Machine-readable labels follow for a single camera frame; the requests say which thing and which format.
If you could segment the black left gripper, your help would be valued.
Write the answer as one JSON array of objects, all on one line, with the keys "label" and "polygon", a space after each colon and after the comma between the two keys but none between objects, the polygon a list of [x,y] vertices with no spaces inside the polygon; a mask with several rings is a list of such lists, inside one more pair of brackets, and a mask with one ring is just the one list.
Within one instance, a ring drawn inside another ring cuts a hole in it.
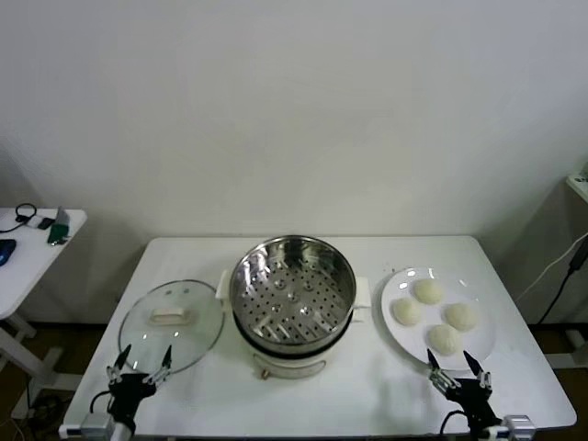
[{"label": "black left gripper", "polygon": [[152,397],[160,386],[167,380],[171,372],[172,346],[169,345],[164,354],[161,366],[152,374],[125,373],[121,375],[127,358],[130,354],[131,344],[119,353],[112,366],[107,366],[109,380],[109,392],[113,401],[108,413],[118,424],[125,425],[132,434],[135,433],[134,421],[142,400]]}]

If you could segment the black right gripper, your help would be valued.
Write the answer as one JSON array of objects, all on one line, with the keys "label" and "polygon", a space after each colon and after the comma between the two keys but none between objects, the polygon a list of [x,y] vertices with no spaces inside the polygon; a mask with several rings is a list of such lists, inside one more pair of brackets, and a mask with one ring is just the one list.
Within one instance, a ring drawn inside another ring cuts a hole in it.
[{"label": "black right gripper", "polygon": [[461,406],[471,431],[482,431],[487,427],[499,425],[501,420],[496,417],[488,403],[492,395],[491,373],[485,371],[468,351],[463,351],[463,355],[477,379],[453,379],[439,366],[433,352],[427,349],[431,369],[430,381],[449,401]]}]

